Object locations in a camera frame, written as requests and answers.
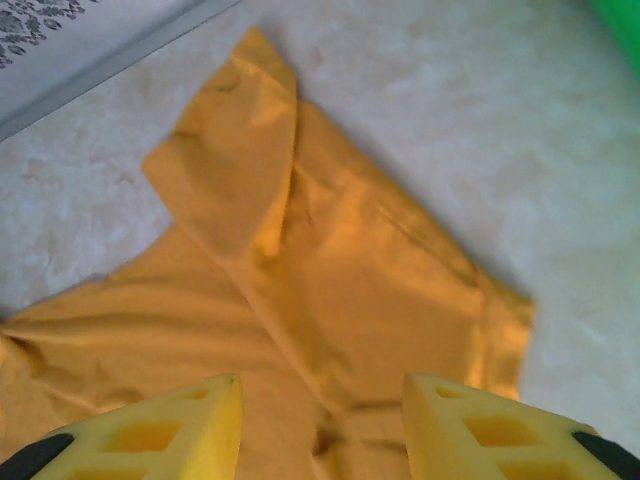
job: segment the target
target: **marble floor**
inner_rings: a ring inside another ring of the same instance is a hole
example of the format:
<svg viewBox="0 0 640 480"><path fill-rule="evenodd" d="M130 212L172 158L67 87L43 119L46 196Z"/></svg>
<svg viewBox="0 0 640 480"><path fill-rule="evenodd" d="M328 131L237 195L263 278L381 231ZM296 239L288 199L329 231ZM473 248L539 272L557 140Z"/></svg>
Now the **marble floor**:
<svg viewBox="0 0 640 480"><path fill-rule="evenodd" d="M254 24L303 96L536 299L523 400L640 455L640 82L586 0L244 0L0 144L5 313L166 228L140 162Z"/></svg>

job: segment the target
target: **yellow cloth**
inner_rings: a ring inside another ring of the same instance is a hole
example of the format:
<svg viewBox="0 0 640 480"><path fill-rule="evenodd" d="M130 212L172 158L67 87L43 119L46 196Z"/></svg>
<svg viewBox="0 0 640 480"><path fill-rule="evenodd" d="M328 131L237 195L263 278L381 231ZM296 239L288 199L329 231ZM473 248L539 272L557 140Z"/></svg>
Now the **yellow cloth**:
<svg viewBox="0 0 640 480"><path fill-rule="evenodd" d="M242 377L237 478L408 479L407 372L516 398L530 302L489 278L250 31L144 162L175 217L1 327L5 459L63 424Z"/></svg>

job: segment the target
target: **green object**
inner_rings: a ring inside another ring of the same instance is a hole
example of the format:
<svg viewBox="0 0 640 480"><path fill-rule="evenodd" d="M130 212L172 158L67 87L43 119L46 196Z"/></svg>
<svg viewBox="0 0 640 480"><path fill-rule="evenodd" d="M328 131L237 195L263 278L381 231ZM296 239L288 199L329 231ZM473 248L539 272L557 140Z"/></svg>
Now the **green object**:
<svg viewBox="0 0 640 480"><path fill-rule="evenodd" d="M640 78L640 0L591 0Z"/></svg>

